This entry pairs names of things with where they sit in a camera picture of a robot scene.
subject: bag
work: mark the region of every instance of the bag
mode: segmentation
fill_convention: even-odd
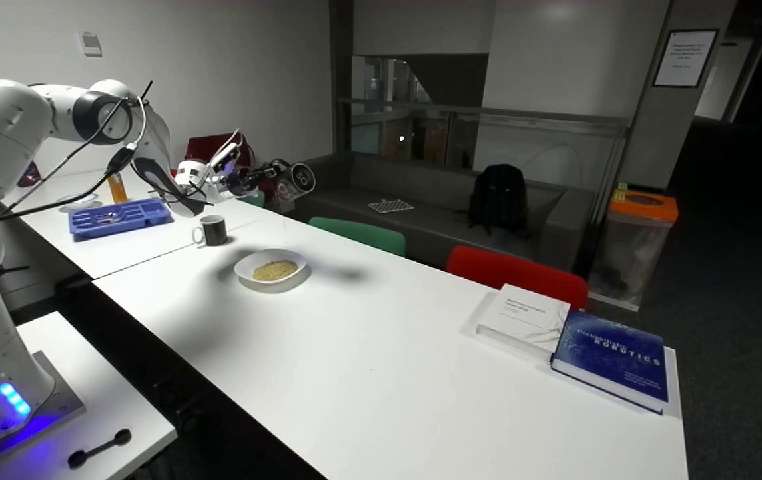
[[[470,224],[503,228],[529,236],[525,178],[514,166],[489,166],[470,194]]]

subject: plate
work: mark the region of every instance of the plate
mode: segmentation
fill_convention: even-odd
[[[302,286],[309,276],[309,268],[307,258],[295,250],[271,248],[240,258],[232,272],[244,286],[254,290],[277,293]]]

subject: round plate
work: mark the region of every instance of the round plate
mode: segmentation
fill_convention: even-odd
[[[275,265],[275,261],[294,261],[295,272],[282,276],[277,281],[260,281],[260,277],[254,277],[256,270],[262,270],[266,265]],[[309,276],[309,268],[307,268],[303,256],[299,256],[294,250],[271,248],[271,250],[260,250],[260,253],[252,253],[252,256],[240,258],[232,268],[232,272],[238,276],[240,284],[246,284],[254,290],[271,290],[271,293],[277,293],[277,290],[290,290],[299,284],[303,284],[307,276]]]

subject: white table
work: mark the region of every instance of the white table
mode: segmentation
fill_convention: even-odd
[[[232,265],[256,248],[299,250],[313,276],[249,290]],[[475,341],[489,288],[282,217],[96,286],[325,478],[687,478],[679,409]]]
[[[89,186],[93,186],[100,177],[101,170],[86,170],[86,174],[70,174],[70,177],[58,174],[49,184],[44,184],[26,202],[22,202],[16,210],[81,194]],[[125,178],[125,192],[132,201],[150,197],[150,184],[145,184],[140,177],[125,174],[122,178]],[[13,190],[5,197],[5,202],[22,197],[25,192],[26,190]],[[100,197],[104,202],[112,202],[109,186],[101,186]],[[222,201],[217,206],[209,206],[201,217],[205,214],[224,217],[226,229],[238,229],[244,224],[262,220],[260,217],[262,209],[240,202],[240,201]],[[25,224],[30,224],[44,240],[49,240],[56,250],[61,250],[61,256],[77,265],[89,277],[106,277],[112,272],[120,272],[134,265],[141,265],[141,261],[193,245],[196,244],[193,229],[197,228],[197,220],[174,217],[170,224],[96,238],[86,244],[73,240],[70,228],[66,228],[66,214],[61,214],[58,209],[25,217]]]
[[[41,440],[0,457],[0,478],[128,478],[177,440],[177,430],[156,412],[61,316],[46,316],[18,329],[30,353],[46,353],[86,412]],[[70,470],[66,457],[132,430],[128,446],[109,448],[86,466]]]

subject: trash bin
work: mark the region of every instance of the trash bin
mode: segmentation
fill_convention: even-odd
[[[641,313],[676,217],[674,197],[618,186],[590,276],[591,298]]]

